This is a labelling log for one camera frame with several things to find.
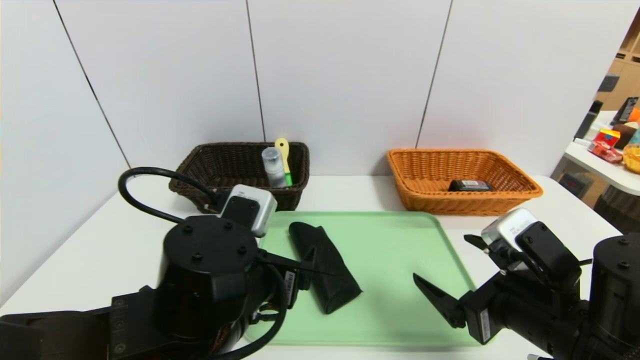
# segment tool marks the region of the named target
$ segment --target label sticker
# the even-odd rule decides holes
[[[296,282],[296,274],[290,271],[284,273],[284,284],[287,287],[287,304],[291,305],[291,295],[293,295],[293,284]]]
[[[482,342],[486,343],[491,338],[491,327],[489,326],[489,310],[480,312],[480,325],[482,326]]]

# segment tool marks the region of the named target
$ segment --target orange wicker basket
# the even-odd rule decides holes
[[[387,160],[407,210],[441,215],[501,215],[542,195],[503,155],[476,149],[394,149]],[[494,192],[450,192],[452,180],[483,180]]]
[[[622,161],[624,161],[627,169],[640,174],[640,144],[632,143],[625,146],[622,153]]]

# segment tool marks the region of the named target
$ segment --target yellow bowl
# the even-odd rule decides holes
[[[640,174],[640,143],[625,146],[622,152],[622,161],[627,169]]]

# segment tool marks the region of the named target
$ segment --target white table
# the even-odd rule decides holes
[[[545,222],[579,258],[592,255],[595,244],[620,233],[580,200],[547,177],[535,177],[545,194],[524,204]],[[129,183],[140,201],[180,217],[195,215],[195,207],[167,189],[167,179],[145,176]],[[300,211],[401,211],[393,178],[387,176],[313,176],[304,191]],[[448,237],[476,286],[495,272],[481,251],[463,235],[479,233],[494,217],[439,216]],[[114,295],[155,286],[161,246],[172,223],[142,213],[116,194],[76,231],[0,308],[0,315],[56,310],[88,310],[109,306]],[[590,266],[583,268],[582,298],[588,299]],[[430,306],[425,299],[424,306]],[[239,346],[245,345],[241,340]],[[372,347],[285,347],[268,345],[252,359],[305,360],[525,360],[542,351],[509,330],[484,347],[423,349]]]
[[[570,143],[564,151],[564,158],[558,165],[558,168],[564,168],[567,160],[600,176],[602,179],[605,179],[607,183],[625,193],[640,195],[639,174],[627,170],[622,164],[606,162],[598,156],[591,154],[583,145],[575,142]]]

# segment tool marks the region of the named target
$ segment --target toothbrush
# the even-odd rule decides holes
[[[293,179],[291,179],[291,171],[289,170],[289,143],[285,138],[276,139],[276,148],[280,149],[282,153],[282,161],[284,162],[284,176],[287,180],[287,186],[293,185]]]

